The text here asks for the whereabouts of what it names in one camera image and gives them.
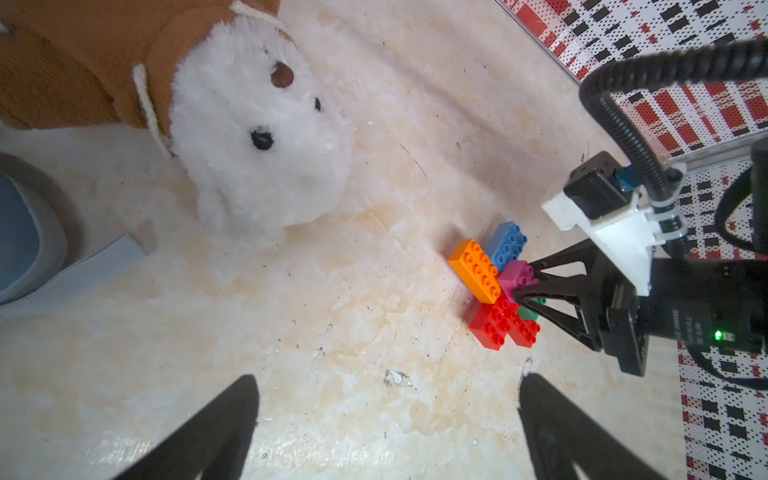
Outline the green lego brick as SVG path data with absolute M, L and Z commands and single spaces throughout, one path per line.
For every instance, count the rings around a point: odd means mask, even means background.
M 544 298 L 535 298 L 534 300 L 540 304 L 546 304 L 546 299 Z M 528 321 L 537 321 L 539 317 L 537 312 L 532 311 L 524 306 L 519 306 L 517 314 L 521 319 Z

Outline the pink small lego brick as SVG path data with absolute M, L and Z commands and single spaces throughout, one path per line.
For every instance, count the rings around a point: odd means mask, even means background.
M 534 269 L 525 261 L 512 260 L 497 279 L 506 298 L 515 303 L 513 292 L 524 286 L 535 285 L 538 280 L 535 277 Z

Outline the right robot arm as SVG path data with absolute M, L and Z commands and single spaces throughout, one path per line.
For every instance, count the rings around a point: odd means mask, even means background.
M 678 341 L 696 366 L 712 347 L 767 346 L 767 141 L 727 183 L 711 229 L 734 256 L 693 257 L 682 213 L 683 153 L 721 144 L 767 116 L 754 82 L 767 42 L 750 39 L 612 61 L 589 73 L 579 99 L 628 159 L 601 152 L 543 202 L 563 231 L 585 239 L 536 260 L 512 296 L 595 352 L 642 376 L 651 338 Z

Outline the orange lego brick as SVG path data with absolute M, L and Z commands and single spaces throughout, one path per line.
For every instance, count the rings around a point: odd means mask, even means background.
M 462 241 L 448 263 L 481 303 L 494 304 L 501 296 L 500 272 L 476 240 Z

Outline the red lego brick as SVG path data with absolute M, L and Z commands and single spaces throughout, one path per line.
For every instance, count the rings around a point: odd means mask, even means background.
M 541 327 L 536 321 L 515 315 L 511 320 L 508 335 L 517 346 L 531 348 L 536 343 L 540 331 Z
M 519 306 L 499 298 L 494 304 L 481 304 L 469 326 L 480 344 L 486 349 L 498 351 L 506 342 L 507 335 L 519 320 Z

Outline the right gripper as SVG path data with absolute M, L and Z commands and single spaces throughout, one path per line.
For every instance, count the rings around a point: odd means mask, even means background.
M 650 287 L 631 282 L 585 239 L 530 264 L 538 283 L 512 293 L 592 351 L 615 358 L 622 372 L 643 376 L 653 337 L 675 340 L 696 364 L 713 371 L 712 347 L 759 354 L 767 345 L 767 264 L 761 260 L 655 259 Z M 561 277 L 556 267 L 581 264 Z

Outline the blue lego brick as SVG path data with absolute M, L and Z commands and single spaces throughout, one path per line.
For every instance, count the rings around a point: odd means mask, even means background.
M 502 272 L 511 261 L 517 261 L 527 243 L 527 236 L 514 221 L 502 223 L 485 247 L 493 265 Z

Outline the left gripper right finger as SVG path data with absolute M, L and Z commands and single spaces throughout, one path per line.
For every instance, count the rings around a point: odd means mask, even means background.
M 539 374 L 521 380 L 518 412 L 538 479 L 660 477 Z

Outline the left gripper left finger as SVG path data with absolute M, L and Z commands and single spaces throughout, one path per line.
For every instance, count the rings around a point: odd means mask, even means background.
M 243 375 L 119 479 L 239 479 L 257 425 L 259 390 Z

